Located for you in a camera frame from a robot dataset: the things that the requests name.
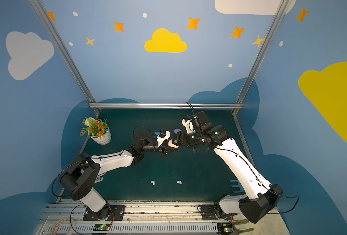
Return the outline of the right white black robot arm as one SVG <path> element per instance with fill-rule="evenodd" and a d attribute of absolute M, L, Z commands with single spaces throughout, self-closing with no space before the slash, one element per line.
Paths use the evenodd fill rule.
<path fill-rule="evenodd" d="M 277 205 L 283 189 L 278 184 L 271 184 L 258 172 L 223 125 L 214 126 L 204 111 L 187 116 L 181 123 L 185 131 L 177 133 L 178 145 L 188 148 L 206 145 L 212 149 L 245 191 L 244 196 L 226 195 L 217 201 L 216 206 L 222 213 L 241 213 L 256 224 Z"/>

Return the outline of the pink earbud charging case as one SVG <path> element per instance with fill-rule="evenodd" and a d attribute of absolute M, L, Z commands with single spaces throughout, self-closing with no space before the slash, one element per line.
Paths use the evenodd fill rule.
<path fill-rule="evenodd" d="M 176 145 L 176 144 L 173 143 L 173 140 L 169 140 L 168 146 L 169 146 L 169 147 L 172 147 L 172 148 L 179 148 L 178 145 Z"/>

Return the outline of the purple earbud charging case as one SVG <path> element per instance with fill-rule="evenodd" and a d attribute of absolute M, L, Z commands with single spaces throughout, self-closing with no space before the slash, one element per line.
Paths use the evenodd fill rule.
<path fill-rule="evenodd" d="M 180 130 L 180 129 L 178 129 L 178 128 L 176 128 L 176 129 L 174 130 L 174 134 L 175 134 L 175 135 L 177 135 L 177 134 L 180 133 L 180 132 L 182 132 L 182 130 Z"/>

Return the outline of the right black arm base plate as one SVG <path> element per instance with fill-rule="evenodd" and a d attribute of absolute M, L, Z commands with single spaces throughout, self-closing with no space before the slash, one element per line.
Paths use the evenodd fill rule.
<path fill-rule="evenodd" d="M 220 218 L 214 205 L 199 205 L 198 212 L 203 220 L 218 220 Z"/>

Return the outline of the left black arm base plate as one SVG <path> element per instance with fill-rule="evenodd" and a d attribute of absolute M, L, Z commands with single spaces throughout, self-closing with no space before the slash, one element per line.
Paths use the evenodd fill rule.
<path fill-rule="evenodd" d="M 98 212 L 94 212 L 86 207 L 83 221 L 121 221 L 124 217 L 125 208 L 124 205 L 106 204 Z"/>

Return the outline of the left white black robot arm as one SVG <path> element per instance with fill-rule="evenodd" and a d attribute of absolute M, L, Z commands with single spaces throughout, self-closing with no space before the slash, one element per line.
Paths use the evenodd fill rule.
<path fill-rule="evenodd" d="M 108 171 L 139 163 L 145 152 L 158 152 L 160 156 L 176 152 L 182 134 L 180 129 L 174 135 L 161 131 L 151 139 L 147 132 L 139 131 L 133 137 L 133 144 L 120 152 L 100 156 L 82 153 L 59 175 L 59 182 L 73 200 L 82 202 L 94 213 L 108 213 L 108 202 L 94 189 L 97 179 Z"/>

